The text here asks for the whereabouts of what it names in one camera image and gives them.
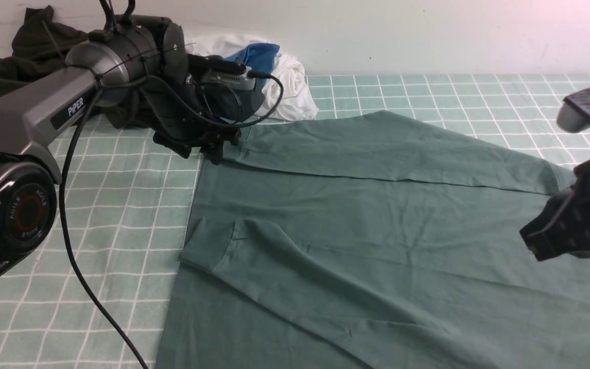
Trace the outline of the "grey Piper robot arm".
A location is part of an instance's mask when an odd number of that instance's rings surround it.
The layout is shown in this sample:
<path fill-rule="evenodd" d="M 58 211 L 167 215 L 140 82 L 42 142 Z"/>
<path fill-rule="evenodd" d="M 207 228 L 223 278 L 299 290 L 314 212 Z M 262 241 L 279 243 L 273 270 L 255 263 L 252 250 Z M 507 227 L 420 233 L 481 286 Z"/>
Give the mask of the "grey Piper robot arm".
<path fill-rule="evenodd" d="M 187 52 L 183 31 L 169 18 L 107 16 L 64 57 L 65 65 L 0 97 L 0 277 L 30 255 L 64 213 L 68 169 L 59 168 L 49 145 L 70 126 L 82 131 L 92 110 L 141 93 L 156 121 L 154 141 L 182 157 L 199 148 L 213 163 L 223 145 L 238 145 L 241 129 L 269 119 L 278 107 L 250 120 L 261 82 L 285 86 L 242 63 Z M 590 87 L 566 96 L 559 128 L 590 128 Z M 590 257 L 590 160 L 574 168 L 575 185 L 551 198 L 520 233 L 538 261 L 560 255 Z"/>

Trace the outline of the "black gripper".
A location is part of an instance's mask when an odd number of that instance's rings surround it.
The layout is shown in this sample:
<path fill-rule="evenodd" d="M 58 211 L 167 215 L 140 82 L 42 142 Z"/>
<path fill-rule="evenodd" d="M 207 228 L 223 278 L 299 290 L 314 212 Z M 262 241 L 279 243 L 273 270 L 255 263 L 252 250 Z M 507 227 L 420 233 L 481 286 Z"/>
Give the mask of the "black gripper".
<path fill-rule="evenodd" d="M 539 215 L 519 231 L 538 261 L 566 254 L 590 258 L 590 160 L 573 173 L 575 182 L 550 197 Z"/>
<path fill-rule="evenodd" d="M 190 157 L 191 147 L 200 147 L 204 159 L 213 165 L 222 162 L 225 144 L 238 146 L 239 128 L 205 117 L 161 77 L 146 78 L 144 96 L 160 124 L 153 136 L 155 144 L 183 158 Z"/>

